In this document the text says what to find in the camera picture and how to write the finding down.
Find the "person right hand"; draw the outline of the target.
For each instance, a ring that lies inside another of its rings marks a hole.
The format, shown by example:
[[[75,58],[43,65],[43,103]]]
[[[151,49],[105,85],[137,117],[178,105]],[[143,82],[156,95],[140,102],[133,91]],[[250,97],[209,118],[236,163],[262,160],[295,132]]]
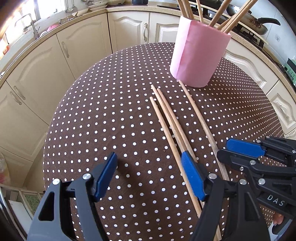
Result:
[[[280,225],[283,222],[284,216],[279,213],[274,213],[273,215],[273,224],[274,225]]]

